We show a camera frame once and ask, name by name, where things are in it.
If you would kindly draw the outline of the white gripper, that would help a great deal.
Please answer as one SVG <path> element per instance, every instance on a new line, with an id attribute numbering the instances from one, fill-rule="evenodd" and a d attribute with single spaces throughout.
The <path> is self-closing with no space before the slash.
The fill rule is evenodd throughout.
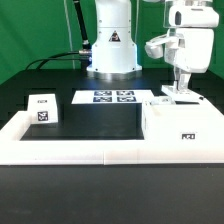
<path id="1" fill-rule="evenodd" d="M 167 36 L 171 37 L 171 41 L 165 44 L 164 60 L 177 67 L 174 68 L 174 77 L 179 91 L 182 89 L 182 70 L 189 72 L 184 74 L 183 89 L 187 90 L 191 73 L 204 73 L 208 69 L 214 31 L 206 28 L 177 28 L 169 29 Z"/>

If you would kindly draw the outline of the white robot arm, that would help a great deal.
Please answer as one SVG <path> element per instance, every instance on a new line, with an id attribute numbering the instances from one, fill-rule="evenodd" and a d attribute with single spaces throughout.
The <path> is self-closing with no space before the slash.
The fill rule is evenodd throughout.
<path id="1" fill-rule="evenodd" d="M 151 58 L 163 58 L 174 67 L 175 91 L 188 88 L 193 73 L 207 70 L 212 53 L 214 29 L 219 15 L 213 0 L 165 0 L 164 27 L 167 33 L 145 44 Z M 141 69 L 137 45 L 131 38 L 130 0 L 95 0 L 97 39 L 87 72 L 102 79 L 125 79 Z"/>

